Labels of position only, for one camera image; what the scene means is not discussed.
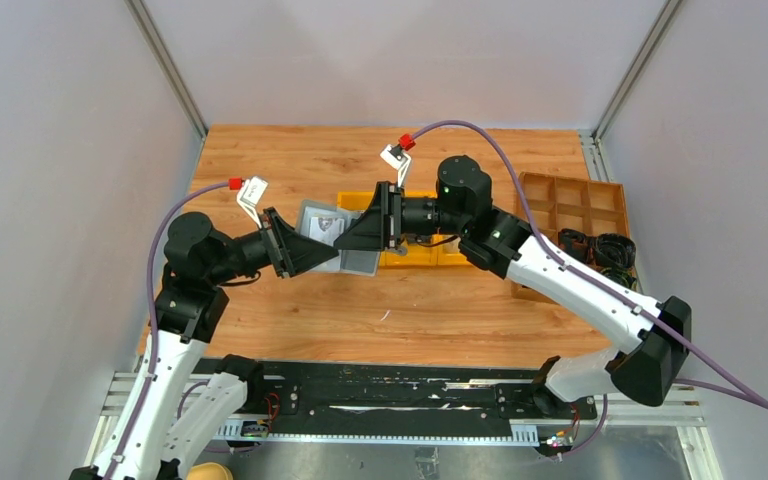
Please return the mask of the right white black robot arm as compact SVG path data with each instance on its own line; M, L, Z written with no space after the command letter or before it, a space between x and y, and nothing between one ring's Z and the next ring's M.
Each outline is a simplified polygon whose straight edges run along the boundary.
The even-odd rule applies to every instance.
M587 321L610 347L578 357L547 359L525 403L556 417L583 397L621 393L661 406L687 356L672 336L684 332L690 306L627 289L549 242L522 218L494 205L492 179L468 156L444 159L435 197L408 198L391 182L377 184L367 209L334 242L339 250L393 250L404 235L455 235L470 264L523 285Z

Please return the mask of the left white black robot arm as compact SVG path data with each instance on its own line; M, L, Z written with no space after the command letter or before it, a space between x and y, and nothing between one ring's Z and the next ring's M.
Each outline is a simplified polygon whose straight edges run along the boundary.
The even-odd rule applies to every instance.
M267 267L291 278L336 258L338 250L296 232L277 211L264 225L232 238L201 212L171 222L161 287L150 312L149 348L122 415L93 462L73 479L183 479L219 427L239 410L258 411L267 394L263 365L228 355L190 404L179 408L229 303L225 287L255 279Z

